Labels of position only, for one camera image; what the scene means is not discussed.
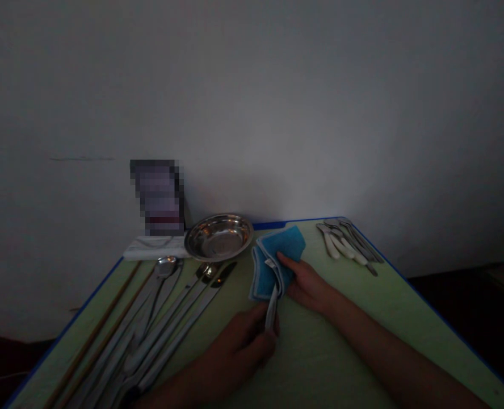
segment white wall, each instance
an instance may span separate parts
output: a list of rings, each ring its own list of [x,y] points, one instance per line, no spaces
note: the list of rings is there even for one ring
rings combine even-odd
[[[504,260],[504,1],[0,0],[1,336],[56,336],[138,233],[130,158],[180,159],[195,219]]]

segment metal bowl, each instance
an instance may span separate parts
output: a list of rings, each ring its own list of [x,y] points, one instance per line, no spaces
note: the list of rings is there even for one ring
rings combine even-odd
[[[186,234],[186,251],[199,261],[220,262],[235,257],[252,241],[254,228],[243,217],[221,214],[201,220]]]

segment cable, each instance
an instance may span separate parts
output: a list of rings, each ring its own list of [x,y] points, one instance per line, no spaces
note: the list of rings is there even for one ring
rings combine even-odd
[[[29,372],[24,371],[24,372],[16,372],[15,374],[4,375],[4,376],[0,377],[0,380],[6,379],[6,378],[12,378],[14,376],[20,376],[20,375],[29,375]]]

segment blue towel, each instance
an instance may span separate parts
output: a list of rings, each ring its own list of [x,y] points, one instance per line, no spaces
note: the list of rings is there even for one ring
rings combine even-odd
[[[276,253],[280,251],[294,261],[299,261],[306,246],[305,239],[298,227],[293,226],[259,237],[256,243],[258,245],[252,248],[254,278],[249,298],[256,301],[269,300],[275,284],[278,286],[278,298],[281,298],[292,282],[294,273],[280,264]]]

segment table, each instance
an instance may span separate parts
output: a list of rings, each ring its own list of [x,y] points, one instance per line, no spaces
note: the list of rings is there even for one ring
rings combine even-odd
[[[343,257],[331,259],[326,254],[323,237],[315,227],[317,222],[317,219],[311,219],[257,224],[254,225],[254,235],[258,237],[271,229],[296,224],[306,241],[302,258],[329,284],[451,373],[488,405],[504,408],[504,382],[454,333],[388,260],[385,259],[387,262],[383,264],[374,264],[379,276],[373,277],[365,267],[351,260]],[[237,311],[254,304],[247,298],[253,274],[250,248],[235,260],[238,261],[237,267],[168,362],[158,383],[205,351]],[[140,264],[68,385],[72,385],[82,373],[116,318],[145,281],[153,264],[153,261]],[[137,262],[122,259],[117,262],[5,407],[44,407],[136,265]],[[179,281],[158,319],[198,266],[199,262],[195,260],[185,260]],[[369,368],[321,316],[288,297],[279,302],[278,312],[281,334],[275,355],[251,382],[217,407],[256,409],[279,407],[281,404],[291,407],[396,407]]]

